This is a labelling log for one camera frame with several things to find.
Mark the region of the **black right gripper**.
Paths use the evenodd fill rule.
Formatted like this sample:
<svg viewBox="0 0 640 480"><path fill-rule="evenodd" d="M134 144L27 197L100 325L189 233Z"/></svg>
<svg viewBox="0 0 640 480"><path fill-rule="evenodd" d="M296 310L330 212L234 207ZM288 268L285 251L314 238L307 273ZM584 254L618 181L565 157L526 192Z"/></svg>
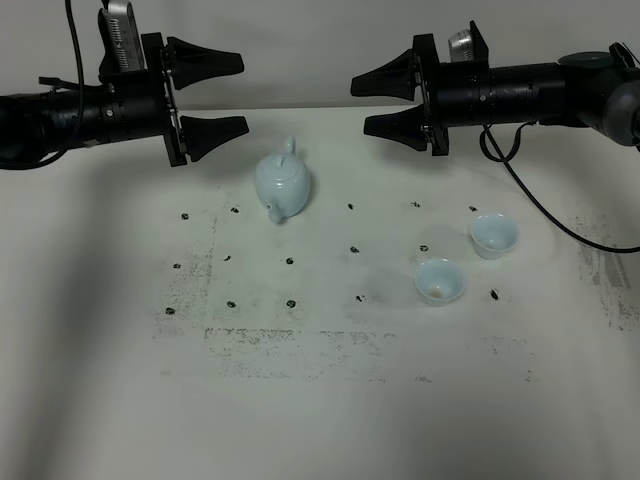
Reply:
<svg viewBox="0 0 640 480"><path fill-rule="evenodd" d="M467 80L474 83L489 70L489 50L476 23L469 27L474 39L474 60L460 63L443 63L439 60L434 35L413 37L412 49L394 60L351 81L353 97L392 97L413 101L418 83L423 106L384 115L367 117L363 133L408 146L416 151L426 151L432 146L433 156L449 154L448 128L444 125L444 107L438 93L449 83L456 91L465 90Z"/></svg>

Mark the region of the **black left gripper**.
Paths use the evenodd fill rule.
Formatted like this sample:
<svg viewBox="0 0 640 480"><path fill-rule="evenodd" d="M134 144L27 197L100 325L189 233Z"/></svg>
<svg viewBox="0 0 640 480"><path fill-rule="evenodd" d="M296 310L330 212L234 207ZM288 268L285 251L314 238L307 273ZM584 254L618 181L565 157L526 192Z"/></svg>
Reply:
<svg viewBox="0 0 640 480"><path fill-rule="evenodd" d="M160 136L164 140L170 165L187 163L182 151L179 129L173 123L174 106L167 99L163 64L163 39L159 33L142 36L147 66L124 71L113 47L107 46L99 67L99 80L112 91L102 101L104 128L111 143ZM174 87L182 90L212 78L237 75L244 71L239 53L200 47L176 37L167 39L169 67ZM181 116L186 151L198 162L217 147L249 133L243 116L203 119Z"/></svg>

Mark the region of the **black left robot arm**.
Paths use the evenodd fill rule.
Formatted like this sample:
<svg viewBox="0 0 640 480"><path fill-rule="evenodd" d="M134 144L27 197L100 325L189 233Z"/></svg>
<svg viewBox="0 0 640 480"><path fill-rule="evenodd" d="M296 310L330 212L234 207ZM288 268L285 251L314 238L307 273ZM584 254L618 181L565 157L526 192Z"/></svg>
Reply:
<svg viewBox="0 0 640 480"><path fill-rule="evenodd" d="M145 68L120 72L113 56L97 86L43 78L48 91L1 99L1 167L32 170L74 149L160 137L171 166L197 162L249 131L242 116L202 119L178 112L174 93L204 80L240 74L240 54L159 33L141 37Z"/></svg>

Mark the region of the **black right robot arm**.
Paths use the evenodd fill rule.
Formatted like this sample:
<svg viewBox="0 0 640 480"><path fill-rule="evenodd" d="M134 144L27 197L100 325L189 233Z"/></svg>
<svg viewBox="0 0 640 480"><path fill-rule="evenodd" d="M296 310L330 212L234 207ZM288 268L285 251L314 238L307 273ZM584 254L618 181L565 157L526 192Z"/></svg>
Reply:
<svg viewBox="0 0 640 480"><path fill-rule="evenodd" d="M418 106L366 118L365 134L435 156L448 155L451 128L515 123L591 128L619 145L639 145L639 68L624 45L492 68L471 22L448 46L443 62L433 36L417 35L399 57L353 78L354 97L422 96Z"/></svg>

